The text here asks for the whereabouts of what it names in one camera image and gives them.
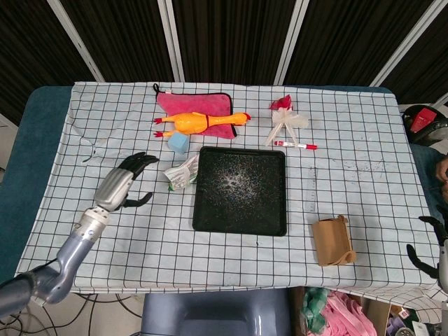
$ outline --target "white grid tablecloth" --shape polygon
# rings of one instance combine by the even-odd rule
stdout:
[[[205,288],[327,286],[420,309],[442,297],[435,281],[415,269],[411,243],[434,265],[438,245],[423,190],[392,94],[339,92],[296,87],[159,83],[173,93],[225,92],[234,112],[252,119],[237,138],[192,135],[189,152],[175,154],[152,133],[165,116],[152,83],[74,85],[48,187],[17,271],[52,260],[74,222],[91,207],[99,183],[128,155],[160,158],[134,182],[129,198],[153,191],[138,208],[111,214],[110,224],[80,266],[73,289],[103,291],[191,291]],[[301,143],[320,149],[280,148],[286,153],[288,233],[285,237],[196,232],[192,229],[195,185],[168,191],[163,171],[203,146],[267,149],[272,128],[269,105],[291,95],[293,109],[310,118],[299,129]],[[284,130],[278,139],[286,140]],[[354,264],[319,267],[311,224],[343,214],[349,219]],[[431,301],[425,294],[435,295]]]

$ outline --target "black baking tray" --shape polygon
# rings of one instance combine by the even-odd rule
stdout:
[[[201,149],[192,221],[195,230],[284,236],[286,218],[283,152]]]

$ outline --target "blue cube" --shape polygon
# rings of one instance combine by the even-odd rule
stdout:
[[[168,140],[168,147],[176,153],[185,153],[188,151],[189,141],[188,136],[175,132]]]

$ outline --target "floor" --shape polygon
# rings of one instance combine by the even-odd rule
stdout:
[[[443,106],[440,111],[448,116],[448,108]],[[15,131],[9,127],[5,127],[0,123],[0,167],[6,168],[9,156],[11,154],[11,149],[15,140]],[[442,153],[448,153],[448,139],[441,141],[433,146]],[[3,172],[0,169],[0,182],[3,177]],[[140,296],[130,296],[121,295],[121,298],[125,299],[122,301],[129,309],[134,313],[141,315],[143,309],[143,299]],[[95,299],[95,295],[90,296],[90,299]],[[116,301],[114,294],[103,294],[99,295],[98,301]],[[46,305],[47,309],[53,323],[56,326],[61,326],[70,322],[77,313],[81,310],[81,307],[85,303],[85,299],[75,295],[70,294],[68,298],[59,304]],[[95,303],[93,307],[93,302],[87,302],[84,306],[79,317],[70,323],[67,327],[58,328],[57,334],[51,328],[38,332],[36,336],[46,335],[46,336],[65,336],[65,335],[89,335],[89,320],[92,316],[91,323],[91,335],[96,336],[106,336],[106,335],[124,335],[128,336],[140,330],[141,319],[135,317],[131,313],[125,310],[119,302],[112,303]],[[12,321],[12,319],[3,319],[3,322]],[[44,309],[38,306],[35,302],[29,304],[29,311],[23,311],[20,320],[23,323],[24,330],[26,331],[37,331],[42,329],[42,323],[45,327],[51,326],[52,323],[48,318]],[[13,327],[18,328],[20,324],[18,321],[12,324]],[[18,336],[20,331],[8,329],[0,329],[0,336]]]

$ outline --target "rubber chicken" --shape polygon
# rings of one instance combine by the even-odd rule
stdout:
[[[233,124],[244,125],[251,117],[247,113],[236,113],[223,117],[212,117],[198,112],[180,113],[172,115],[171,117],[156,118],[154,122],[160,124],[163,122],[172,122],[177,132],[184,134],[202,133],[210,126]],[[170,132],[156,132],[154,133],[156,138],[170,137],[175,131]]]

